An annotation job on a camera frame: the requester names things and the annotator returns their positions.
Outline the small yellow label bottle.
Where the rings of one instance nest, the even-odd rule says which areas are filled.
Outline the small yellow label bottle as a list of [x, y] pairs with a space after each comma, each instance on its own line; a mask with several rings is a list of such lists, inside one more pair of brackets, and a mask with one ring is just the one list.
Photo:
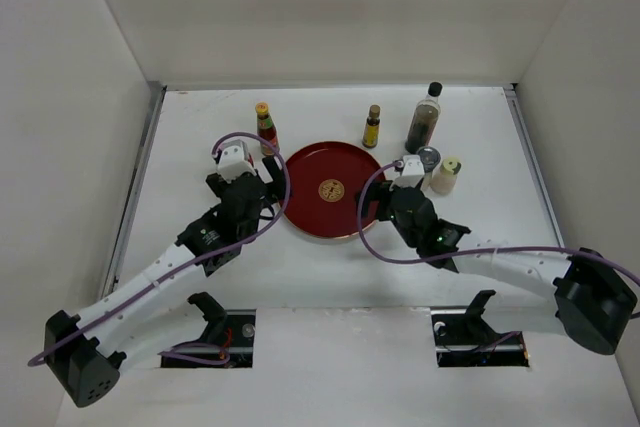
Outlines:
[[378, 143], [381, 109], [379, 105], [371, 105], [365, 122], [362, 145], [374, 148]]

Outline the tall dark soy bottle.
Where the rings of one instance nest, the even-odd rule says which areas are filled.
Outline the tall dark soy bottle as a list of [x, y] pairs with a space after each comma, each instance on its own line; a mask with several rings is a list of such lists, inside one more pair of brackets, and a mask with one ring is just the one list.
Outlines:
[[431, 82], [426, 96], [417, 103], [405, 141], [405, 150], [410, 154], [430, 144], [440, 117], [439, 97], [443, 86], [439, 82]]

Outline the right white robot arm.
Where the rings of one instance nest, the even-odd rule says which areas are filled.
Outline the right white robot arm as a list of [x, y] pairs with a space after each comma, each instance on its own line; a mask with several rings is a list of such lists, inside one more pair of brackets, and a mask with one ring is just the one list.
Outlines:
[[581, 248], [501, 246], [475, 236], [470, 228], [439, 217], [417, 187], [370, 180], [356, 196], [356, 217], [370, 203], [375, 218], [393, 224], [414, 249], [414, 263], [455, 274], [496, 280], [528, 291], [539, 302], [500, 300], [493, 290], [479, 292], [468, 305], [464, 331], [473, 341], [489, 341], [501, 331], [565, 335], [579, 346], [612, 355], [630, 320], [637, 318], [638, 277], [628, 269]]

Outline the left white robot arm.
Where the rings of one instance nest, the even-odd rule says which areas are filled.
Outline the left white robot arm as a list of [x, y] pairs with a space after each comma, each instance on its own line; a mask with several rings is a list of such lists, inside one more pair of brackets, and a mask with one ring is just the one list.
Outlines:
[[146, 356], [177, 357], [182, 347], [223, 337], [227, 312], [201, 288], [275, 224], [279, 212], [262, 212], [286, 207], [291, 181], [280, 155], [263, 158], [271, 177], [264, 181], [242, 144], [223, 145], [215, 161], [206, 182], [216, 206], [121, 288], [74, 315], [60, 310], [46, 321], [43, 351], [30, 363], [45, 364], [76, 407], [104, 398]]

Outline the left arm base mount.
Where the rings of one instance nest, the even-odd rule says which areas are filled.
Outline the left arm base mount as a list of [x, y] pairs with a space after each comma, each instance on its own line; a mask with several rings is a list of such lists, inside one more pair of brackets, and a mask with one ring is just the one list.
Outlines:
[[208, 293], [196, 293], [188, 300], [204, 322], [197, 337], [187, 338], [161, 354], [164, 369], [252, 368], [256, 338], [255, 310], [227, 310]]

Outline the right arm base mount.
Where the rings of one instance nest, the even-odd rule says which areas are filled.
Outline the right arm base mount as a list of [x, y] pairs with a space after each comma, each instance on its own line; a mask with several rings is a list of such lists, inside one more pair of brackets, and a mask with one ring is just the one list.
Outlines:
[[529, 367], [522, 333], [498, 333], [482, 318], [495, 295], [494, 290], [482, 290], [466, 307], [430, 311], [440, 368]]

